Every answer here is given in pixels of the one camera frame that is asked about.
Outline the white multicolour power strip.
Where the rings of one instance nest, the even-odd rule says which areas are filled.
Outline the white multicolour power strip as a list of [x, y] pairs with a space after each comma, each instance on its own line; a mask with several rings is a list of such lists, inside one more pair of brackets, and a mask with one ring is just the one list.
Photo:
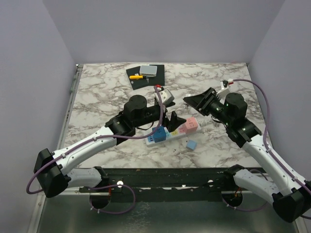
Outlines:
[[160, 139], [158, 139], [158, 138], [155, 138], [156, 134], [153, 134], [147, 138], [144, 138], [143, 141], [147, 147], [152, 147], [152, 146], [164, 143], [166, 141], [172, 141], [172, 140], [176, 140], [176, 139], [183, 138], [186, 136], [190, 136], [192, 134], [200, 132], [202, 127], [200, 125], [198, 125], [198, 127], [193, 132], [190, 132], [190, 133], [185, 133], [183, 130], [183, 127], [179, 127], [177, 130], [175, 130], [173, 132], [168, 132], [166, 127], [162, 127], [162, 129], [163, 130], [161, 132], [164, 131], [166, 134], [166, 137], [164, 138], [164, 137], [160, 136], [159, 137]]

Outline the light blue plug adapter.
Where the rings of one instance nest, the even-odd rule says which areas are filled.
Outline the light blue plug adapter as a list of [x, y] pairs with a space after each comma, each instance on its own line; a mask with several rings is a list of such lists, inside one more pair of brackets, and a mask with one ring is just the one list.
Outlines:
[[197, 142], [195, 142], [195, 141], [193, 141], [193, 140], [189, 140], [189, 141], [187, 142], [187, 145], [186, 145], [186, 148], [187, 148], [187, 149], [193, 151], [193, 150], [196, 149], [196, 147], [197, 147]]

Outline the dark blue cube socket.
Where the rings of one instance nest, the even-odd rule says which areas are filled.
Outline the dark blue cube socket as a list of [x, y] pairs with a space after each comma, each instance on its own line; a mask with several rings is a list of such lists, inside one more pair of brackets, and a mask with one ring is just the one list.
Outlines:
[[156, 132], [153, 134], [153, 141], [155, 143], [162, 142], [166, 140], [166, 131], [163, 126], [160, 126]]

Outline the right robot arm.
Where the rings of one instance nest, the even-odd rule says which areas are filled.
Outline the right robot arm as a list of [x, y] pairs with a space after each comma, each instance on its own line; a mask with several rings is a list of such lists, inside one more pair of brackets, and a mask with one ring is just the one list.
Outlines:
[[225, 125], [228, 137], [251, 155], [272, 179], [271, 182], [253, 175], [246, 168], [223, 178], [229, 190], [245, 188], [270, 203], [277, 215], [293, 222], [311, 208], [311, 183], [294, 171], [267, 144], [261, 131], [246, 118], [247, 103], [238, 93], [229, 93], [224, 102], [213, 88], [202, 94], [185, 97], [184, 102], [203, 116], [212, 115]]

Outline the pink cube socket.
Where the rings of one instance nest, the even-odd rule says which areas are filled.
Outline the pink cube socket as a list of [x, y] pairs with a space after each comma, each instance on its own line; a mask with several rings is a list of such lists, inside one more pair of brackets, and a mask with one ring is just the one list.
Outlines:
[[182, 125], [185, 134], [190, 134], [198, 129], [198, 122], [195, 117], [187, 118], [186, 122]]

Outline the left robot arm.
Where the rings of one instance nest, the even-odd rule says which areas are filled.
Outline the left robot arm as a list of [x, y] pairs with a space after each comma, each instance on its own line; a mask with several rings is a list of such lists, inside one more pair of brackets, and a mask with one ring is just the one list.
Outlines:
[[139, 137], [135, 135], [137, 127], [158, 122], [157, 128], [163, 126], [172, 132], [186, 122], [176, 112], [172, 112], [171, 118], [167, 118], [167, 108], [174, 106], [174, 102], [166, 106], [164, 99], [154, 100], [154, 105], [148, 107], [144, 96], [134, 95], [118, 115], [92, 135], [60, 150], [40, 151], [35, 162], [34, 176], [45, 196], [55, 197], [69, 187], [92, 187], [98, 192], [105, 190], [107, 179], [101, 168], [77, 166], [95, 154], [126, 140], [138, 140]]

